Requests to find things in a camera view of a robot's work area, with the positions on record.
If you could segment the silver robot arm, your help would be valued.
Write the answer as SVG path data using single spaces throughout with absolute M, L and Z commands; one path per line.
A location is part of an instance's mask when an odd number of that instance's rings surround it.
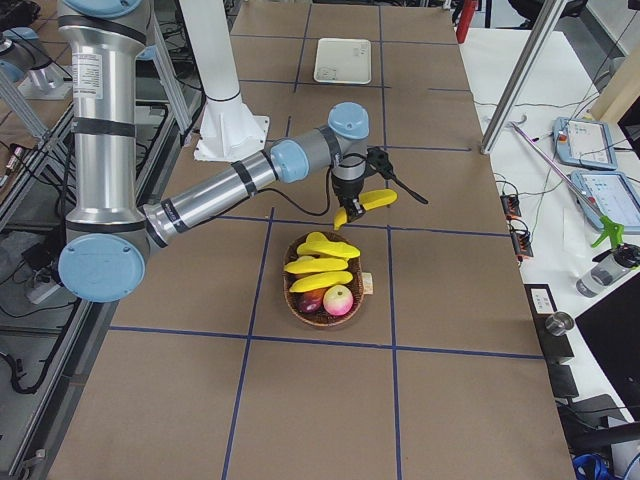
M 369 116 L 353 102 L 334 106 L 325 125 L 265 143 L 269 121 L 251 113 L 239 87 L 225 9 L 219 1 L 180 5 L 206 99 L 200 160 L 227 163 L 222 173 L 155 205 L 139 205 L 136 176 L 137 57 L 153 38 L 149 1 L 62 1 L 61 35 L 72 50 L 76 204 L 66 216 L 58 261 L 74 295 L 109 303 L 141 283 L 147 259 L 173 237 L 255 196 L 275 181 L 292 183 L 328 168 L 338 198 L 359 211 Z

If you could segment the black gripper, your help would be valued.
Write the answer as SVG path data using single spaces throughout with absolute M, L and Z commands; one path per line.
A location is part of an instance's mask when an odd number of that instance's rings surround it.
M 359 201 L 362 191 L 362 178 L 342 179 L 331 176 L 332 189 L 341 206 L 338 211 L 339 222 L 349 222 L 351 218 L 361 218 L 365 209 Z

